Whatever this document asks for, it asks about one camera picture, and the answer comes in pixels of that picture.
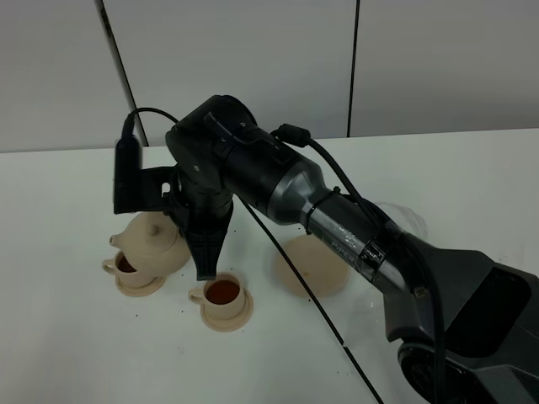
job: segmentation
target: beige teapot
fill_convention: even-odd
[[[181,269],[191,256],[178,227],[162,212],[142,212],[120,234],[110,238],[137,271],[154,277]]]

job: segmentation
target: table surface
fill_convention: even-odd
[[[321,143],[366,198],[421,215],[432,244],[539,275],[539,130]],[[112,213],[113,161],[112,150],[0,155],[2,403],[375,402],[315,305],[278,283],[275,249],[238,203],[218,270],[241,276],[254,297],[243,329],[203,325],[187,298],[192,260],[155,294],[123,296],[100,268],[115,254],[109,236],[133,217]],[[147,148],[144,164],[173,159]],[[303,234],[264,222],[281,242]],[[385,403],[422,402],[366,281],[353,273],[321,302]]]

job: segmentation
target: teapot lid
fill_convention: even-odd
[[[110,244],[126,255],[155,255],[171,248],[179,239],[179,229],[163,212],[142,212]]]

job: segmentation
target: beige teacup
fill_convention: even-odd
[[[242,282],[229,273],[219,273],[203,288],[190,290],[189,299],[200,305],[202,320],[216,331],[237,330],[253,312],[253,297]]]
[[[165,277],[155,278],[134,269],[125,259],[124,253],[119,251],[114,259],[105,259],[102,268],[116,278],[116,286],[128,296],[146,296],[159,289]]]

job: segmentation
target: black wire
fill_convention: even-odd
[[[266,227],[266,225],[260,220],[260,218],[256,215],[256,213],[254,213],[253,209],[251,209],[251,207],[243,199],[240,199],[240,200],[242,201],[243,206],[245,206],[245,209],[247,209],[247,211],[251,214],[251,216],[256,220],[256,222],[262,228],[264,233],[266,233],[266,235],[269,237],[271,242],[273,242],[273,244],[275,245],[277,250],[279,250],[280,255],[282,255],[282,257],[285,259],[286,263],[288,263],[288,265],[290,266],[292,272],[297,277],[297,280],[300,281],[300,283],[302,284],[305,291],[309,294],[309,297],[311,297],[311,300],[314,302],[314,304],[318,308],[318,311],[320,311],[320,314],[322,314],[323,319],[329,325],[329,328],[331,328],[331,331],[334,333],[334,336],[339,341],[340,346],[346,352],[346,355],[350,359],[350,362],[352,362],[355,369],[360,374],[361,379],[363,379],[363,381],[365,382],[365,384],[367,385],[367,387],[371,391],[372,395],[374,396],[374,398],[376,399],[378,404],[384,404],[384,401],[378,395],[378,392],[376,391],[376,389],[372,385],[371,381],[369,380],[369,378],[366,376],[363,369],[360,367],[360,365],[355,360],[354,355],[350,352],[348,347],[344,346],[344,340],[340,336],[339,331],[337,331],[337,328],[335,327],[335,325],[333,324],[331,319],[329,318],[328,313],[326,313],[326,311],[323,309],[323,307],[320,304],[320,302],[318,301],[317,297],[313,294],[313,292],[311,291],[311,288],[309,288],[309,285],[307,284],[307,282],[305,282],[303,277],[300,275],[299,271],[297,270],[296,266],[294,266],[294,264],[292,263],[292,261],[290,260],[288,255],[286,254],[285,250],[283,250],[283,248],[280,246],[279,242],[275,239],[273,234],[271,234],[271,231],[268,229],[268,227]]]
[[[127,118],[125,118],[124,127],[121,130],[122,139],[127,140],[133,136],[133,130],[135,130],[135,116],[137,116],[139,112],[153,112],[155,114],[160,114],[166,118],[169,118],[175,124],[178,123],[178,120],[176,118],[174,118],[168,112],[162,111],[161,109],[150,107],[135,108],[127,115]]]
[[[369,200],[363,199],[357,192],[354,185],[350,182],[340,165],[333,157],[320,146],[315,140],[309,139],[307,144],[312,147],[333,169],[346,190],[354,198],[356,204],[364,211],[371,223],[375,226],[384,226],[391,219],[386,213],[372,204]],[[440,290],[436,284],[433,274],[430,272],[429,265],[425,262],[423,255],[417,249],[413,242],[407,237],[402,237],[403,246],[408,251],[410,258],[415,262],[419,272],[425,282],[425,287],[429,291],[430,304],[432,306],[433,328],[434,328],[434,346],[435,346],[435,366],[434,366],[434,397],[436,404],[445,403],[446,395],[446,329],[444,325],[444,312],[442,309]]]
[[[309,139],[307,144],[310,147],[312,147],[320,156],[322,156],[322,158],[331,167],[331,169],[335,172],[335,174],[337,174],[337,177],[339,178],[340,182],[343,183],[348,193],[352,196],[352,198],[355,200],[358,206],[364,211],[369,221],[375,227],[382,226],[383,223],[381,223],[380,221],[376,219],[376,217],[373,215],[369,207],[366,207],[365,200],[361,197],[360,193],[357,192],[354,185],[350,182],[349,178],[346,176],[346,174],[344,173],[340,165],[335,161],[333,156],[331,156],[331,154],[329,154],[326,149],[324,149],[320,144],[318,144],[313,139]]]
[[[154,112],[155,114],[160,114],[162,116],[165,116],[167,118],[169,118],[170,120],[172,120],[175,124],[178,123],[178,120],[176,118],[174,118],[171,114],[169,114],[168,112],[165,112],[161,109],[157,109],[157,108],[151,108],[151,107],[141,107],[141,108],[136,108],[136,109],[133,109],[129,115],[135,115],[135,114],[138,114],[139,112]]]

